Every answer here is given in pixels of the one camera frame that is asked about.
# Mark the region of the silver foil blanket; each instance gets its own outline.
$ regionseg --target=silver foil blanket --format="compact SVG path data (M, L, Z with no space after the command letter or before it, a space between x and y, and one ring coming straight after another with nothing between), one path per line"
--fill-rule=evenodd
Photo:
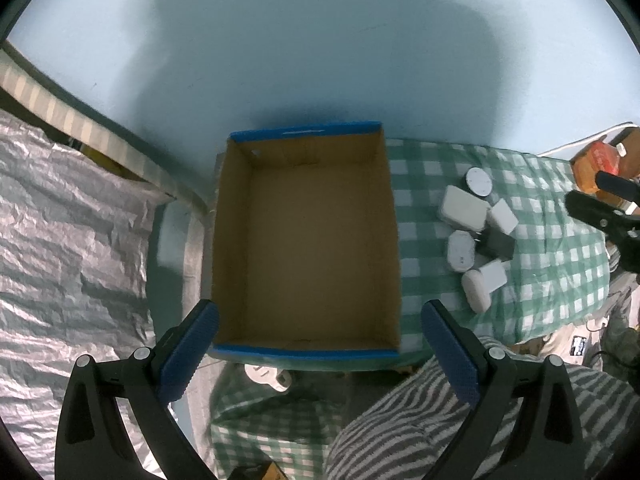
M167 200L0 110L0 416L46 479L75 359L154 344L146 258ZM141 462L157 472L121 411Z

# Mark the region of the black square object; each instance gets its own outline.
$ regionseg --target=black square object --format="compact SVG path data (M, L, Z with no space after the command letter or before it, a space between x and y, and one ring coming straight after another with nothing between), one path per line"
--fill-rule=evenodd
M515 238L504 234L494 227L487 227L483 230L476 244L477 253L492 260L500 258L504 262L513 260L515 248Z

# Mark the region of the gingham cloth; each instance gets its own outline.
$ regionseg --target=gingham cloth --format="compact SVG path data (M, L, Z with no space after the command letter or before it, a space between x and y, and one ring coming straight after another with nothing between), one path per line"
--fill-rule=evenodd
M300 381L285 393L256 384L242 365L216 385L209 449L214 473L226 479L238 465L273 460L289 480L322 478L322 463L340 431L341 406L319 399Z
M483 146L386 140L391 170L402 283L401 351L425 348L420 308L439 299L454 318L477 334L513 344L582 320L607 297L609 265L604 235L573 220L564 196L575 188L565 160ZM473 166L493 181L487 197L503 198L518 218L508 282L492 294L491 308L469 308L461 275L446 261L452 228L438 218L447 186L463 187Z

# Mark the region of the gray striped cloth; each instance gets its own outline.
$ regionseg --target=gray striped cloth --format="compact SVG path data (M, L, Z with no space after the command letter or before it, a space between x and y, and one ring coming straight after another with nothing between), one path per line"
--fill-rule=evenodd
M487 348L499 346L515 358L537 359L516 356L496 340L480 339ZM627 421L638 417L640 397L627 383L604 372L578 365L566 368L588 449L586 478L593 478L626 435ZM498 464L521 403L514 400L507 410L476 477ZM340 432L328 451L326 476L329 480L419 480L449 445L468 412L469 405L458 400L432 358Z

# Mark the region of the cardboard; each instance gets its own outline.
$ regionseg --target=cardboard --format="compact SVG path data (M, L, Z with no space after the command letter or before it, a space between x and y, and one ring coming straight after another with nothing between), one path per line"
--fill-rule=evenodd
M213 238L214 348L398 350L398 228L382 129L371 124L229 139Z
M257 466L238 466L228 480L287 480L282 469L275 462L265 462Z

